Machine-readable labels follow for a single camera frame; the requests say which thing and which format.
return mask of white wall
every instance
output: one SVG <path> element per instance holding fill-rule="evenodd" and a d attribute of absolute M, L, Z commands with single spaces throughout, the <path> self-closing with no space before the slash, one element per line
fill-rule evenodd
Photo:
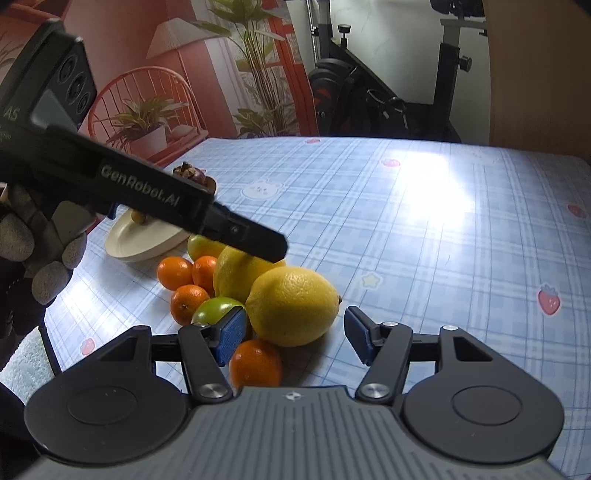
<path fill-rule="evenodd" d="M 288 2 L 301 55 L 309 71 L 314 59 L 304 0 Z M 352 26 L 349 49 L 397 95 L 409 102 L 432 103 L 437 76 L 442 15 L 429 0 L 331 0 L 336 26 Z M 462 141 L 488 144 L 491 81 L 486 37 L 462 29 L 461 54 L 472 57 L 470 73 L 458 72 L 452 123 Z"/>

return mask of white towel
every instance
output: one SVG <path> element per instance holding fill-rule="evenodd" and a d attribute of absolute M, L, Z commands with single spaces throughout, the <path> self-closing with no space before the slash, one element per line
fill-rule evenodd
<path fill-rule="evenodd" d="M 0 382 L 26 405 L 41 386 L 53 378 L 53 371 L 43 347 L 39 329 L 35 328 L 18 346 L 0 372 Z"/>

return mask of white plate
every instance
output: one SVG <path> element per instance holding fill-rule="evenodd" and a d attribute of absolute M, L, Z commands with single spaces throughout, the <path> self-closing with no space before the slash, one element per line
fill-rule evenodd
<path fill-rule="evenodd" d="M 123 262 L 139 262 L 162 255 L 188 237 L 185 230 L 161 220 L 150 219 L 139 225 L 127 209 L 111 227 L 105 251 Z"/>

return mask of camera lens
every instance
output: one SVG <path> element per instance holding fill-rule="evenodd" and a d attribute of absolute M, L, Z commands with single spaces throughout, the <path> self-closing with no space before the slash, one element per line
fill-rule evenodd
<path fill-rule="evenodd" d="M 72 72 L 74 72 L 74 68 L 76 67 L 76 56 L 70 55 L 66 61 L 61 65 L 60 73 L 58 74 L 57 78 L 60 83 L 64 83 L 70 76 Z"/>
<path fill-rule="evenodd" d="M 86 107 L 88 106 L 88 102 L 90 101 L 90 92 L 86 92 L 82 95 L 82 98 L 78 101 L 78 106 L 76 107 L 76 112 L 80 115 Z"/>
<path fill-rule="evenodd" d="M 70 88 L 68 88 L 68 93 L 66 94 L 66 100 L 69 103 L 74 103 L 74 101 L 78 98 L 78 95 L 82 92 L 82 88 L 84 87 L 85 77 L 84 74 L 79 74 L 72 84 Z"/>

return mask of lemon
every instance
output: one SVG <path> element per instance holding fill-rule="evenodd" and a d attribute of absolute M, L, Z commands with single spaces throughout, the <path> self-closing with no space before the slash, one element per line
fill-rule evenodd
<path fill-rule="evenodd" d="M 273 264 L 253 257 L 233 247 L 226 247 L 217 258 L 213 272 L 213 289 L 216 297 L 230 297 L 246 302 L 253 282 L 266 271 L 285 265 L 285 260 Z"/>
<path fill-rule="evenodd" d="M 339 294 L 313 270 L 280 267 L 255 280 L 245 305 L 259 338 L 279 346 L 300 346 L 330 328 L 339 312 Z"/>
<path fill-rule="evenodd" d="M 226 245 L 210 240 L 203 235 L 191 235 L 187 242 L 187 253 L 193 261 L 205 255 L 217 258 L 224 248 Z"/>

